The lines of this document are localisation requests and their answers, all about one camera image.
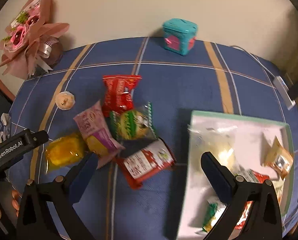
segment pink snack package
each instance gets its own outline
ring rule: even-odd
[[[112,160],[124,147],[112,138],[100,101],[73,118],[90,151],[99,156],[97,169]]]

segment open box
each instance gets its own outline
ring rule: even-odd
[[[276,122],[261,118],[247,117],[234,114],[223,114],[205,111],[193,111],[191,115],[191,131],[199,130],[201,125],[208,124],[216,128],[221,125],[236,126],[235,142],[233,144],[236,160],[244,169],[252,169],[261,174],[267,174],[271,180],[278,179],[276,172],[270,167],[262,167],[264,155],[273,144],[275,136],[285,149],[293,155],[293,141],[290,127],[287,123]],[[187,184],[182,205],[177,239],[201,239],[203,236],[196,232],[201,230],[206,209],[207,199],[216,195],[204,174],[200,159],[204,151],[198,147],[199,134],[190,132]],[[294,168],[285,178],[280,202],[281,216],[289,208],[293,188]]]

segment box lid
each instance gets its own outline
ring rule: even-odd
[[[164,22],[163,27],[181,33],[195,33],[198,30],[198,26],[195,23],[178,18]]]

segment teal box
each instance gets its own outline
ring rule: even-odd
[[[162,25],[164,48],[180,55],[187,55],[193,48],[198,26],[187,20],[173,18]]]

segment table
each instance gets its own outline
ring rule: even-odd
[[[259,60],[274,74],[277,67]],[[268,74],[245,52],[206,41],[196,41],[185,57],[163,49],[156,37],[104,41],[64,53],[54,71],[25,81],[11,107],[11,134],[29,128],[44,129],[50,140],[77,130],[73,117],[103,99],[103,75],[139,74],[142,80],[133,91],[135,106],[153,105],[153,124],[170,146],[177,165],[162,171],[132,190],[118,167],[110,163],[96,171],[81,201],[74,208],[96,239],[174,239],[181,214],[188,158],[188,124],[192,110],[224,112],[266,118],[290,125],[295,149],[295,178],[285,235],[298,218],[298,109],[290,111]],[[76,104],[68,111],[57,109],[54,95],[70,91]],[[22,192],[30,177],[37,182],[65,175],[69,167],[44,172],[46,144],[7,172]],[[121,156],[128,156],[133,144]],[[55,224],[67,236],[49,205]]]

